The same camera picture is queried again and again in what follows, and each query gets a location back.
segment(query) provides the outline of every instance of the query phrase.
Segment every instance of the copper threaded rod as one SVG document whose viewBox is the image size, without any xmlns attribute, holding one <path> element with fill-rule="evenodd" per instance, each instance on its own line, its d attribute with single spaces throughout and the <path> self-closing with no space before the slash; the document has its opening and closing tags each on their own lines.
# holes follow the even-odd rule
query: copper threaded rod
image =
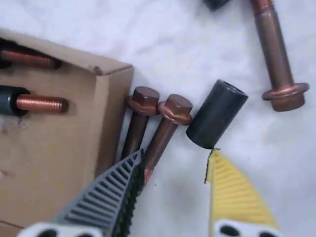
<svg viewBox="0 0 316 237">
<path fill-rule="evenodd" d="M 138 86 L 133 95 L 127 99 L 128 106 L 133 110 L 121 159 L 139 150 L 150 116 L 156 115 L 159 93 L 149 87 Z"/>
<path fill-rule="evenodd" d="M 169 95 L 165 102 L 159 103 L 158 110 L 163 118 L 145 152 L 144 186 L 149 181 L 178 125 L 191 123 L 190 111 L 192 107 L 193 105 L 189 100 L 176 94 Z"/>
<path fill-rule="evenodd" d="M 31 112 L 63 113 L 67 111 L 69 103 L 59 97 L 22 94 L 17 97 L 16 106 Z"/>
<path fill-rule="evenodd" d="M 58 69 L 61 61 L 40 53 L 26 53 L 18 50 L 3 49 L 0 51 L 0 59 L 7 62 L 23 64 L 30 67 L 44 69 Z"/>
<path fill-rule="evenodd" d="M 307 83 L 294 83 L 277 12 L 272 0 L 250 0 L 265 56 L 272 89 L 262 95 L 275 111 L 289 111 L 304 105 Z"/>
</svg>

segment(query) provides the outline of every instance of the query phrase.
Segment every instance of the black cylinder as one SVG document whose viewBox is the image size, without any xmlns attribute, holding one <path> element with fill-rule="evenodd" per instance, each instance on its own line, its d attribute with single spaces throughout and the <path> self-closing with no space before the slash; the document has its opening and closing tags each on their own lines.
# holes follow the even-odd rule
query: black cylinder
<svg viewBox="0 0 316 237">
<path fill-rule="evenodd" d="M 229 0 L 203 0 L 203 2 L 207 5 L 207 7 L 212 10 L 216 11 L 224 6 Z"/>
<path fill-rule="evenodd" d="M 241 90 L 217 80 L 188 127 L 187 136 L 200 147 L 213 149 L 247 99 Z"/>
<path fill-rule="evenodd" d="M 23 87 L 0 85 L 0 114 L 23 116 L 28 111 L 21 110 L 16 106 L 16 99 L 21 94 L 30 94 Z"/>
</svg>

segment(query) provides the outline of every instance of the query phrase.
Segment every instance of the hex head bolt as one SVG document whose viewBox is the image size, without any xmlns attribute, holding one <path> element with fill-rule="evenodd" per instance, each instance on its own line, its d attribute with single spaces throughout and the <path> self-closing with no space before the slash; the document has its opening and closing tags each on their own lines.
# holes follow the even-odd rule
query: hex head bolt
<svg viewBox="0 0 316 237">
<path fill-rule="evenodd" d="M 0 85 L 0 114 L 23 116 L 28 112 L 64 113 L 69 103 L 64 98 L 31 95 L 23 87 Z"/>
<path fill-rule="evenodd" d="M 0 69 L 7 68 L 12 63 L 51 70 L 56 70 L 62 65 L 62 61 L 26 47 L 0 47 Z"/>
<path fill-rule="evenodd" d="M 178 125 L 189 125 L 193 105 L 186 98 L 171 94 L 165 102 L 160 102 L 158 110 L 163 116 L 146 152 L 144 186 L 149 181 L 155 166 L 167 147 Z"/>
<path fill-rule="evenodd" d="M 157 114 L 159 93 L 151 88 L 139 86 L 127 104 L 134 111 L 129 124 L 121 160 L 139 150 L 150 116 Z"/>
<path fill-rule="evenodd" d="M 256 19 L 272 90 L 262 95 L 275 111 L 289 111 L 304 105 L 307 83 L 294 83 L 277 12 L 272 0 L 250 0 Z"/>
</svg>

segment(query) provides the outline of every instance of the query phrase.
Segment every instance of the cardboard box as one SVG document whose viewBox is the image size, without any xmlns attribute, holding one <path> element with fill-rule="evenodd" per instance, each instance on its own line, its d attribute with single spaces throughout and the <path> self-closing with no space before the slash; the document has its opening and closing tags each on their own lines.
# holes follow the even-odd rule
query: cardboard box
<svg viewBox="0 0 316 237">
<path fill-rule="evenodd" d="M 51 220 L 113 164 L 133 67 L 4 29 L 0 37 L 66 62 L 0 71 L 1 85 L 70 102 L 62 115 L 0 115 L 0 222 L 26 227 Z"/>
</svg>

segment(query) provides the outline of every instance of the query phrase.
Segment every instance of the screw hole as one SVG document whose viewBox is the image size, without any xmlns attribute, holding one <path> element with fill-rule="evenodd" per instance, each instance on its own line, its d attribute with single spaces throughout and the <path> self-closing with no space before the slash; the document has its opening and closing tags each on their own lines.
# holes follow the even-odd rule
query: screw hole
<svg viewBox="0 0 316 237">
<path fill-rule="evenodd" d="M 268 233 L 268 232 L 262 232 L 261 234 L 260 234 L 260 237 L 276 237 L 275 235 L 272 235 L 272 234 L 270 234 L 270 233 Z"/>
<path fill-rule="evenodd" d="M 220 232 L 227 236 L 239 236 L 239 231 L 232 226 L 222 226 Z"/>
<path fill-rule="evenodd" d="M 57 231 L 55 230 L 46 230 L 38 235 L 38 237 L 56 237 Z"/>
</svg>

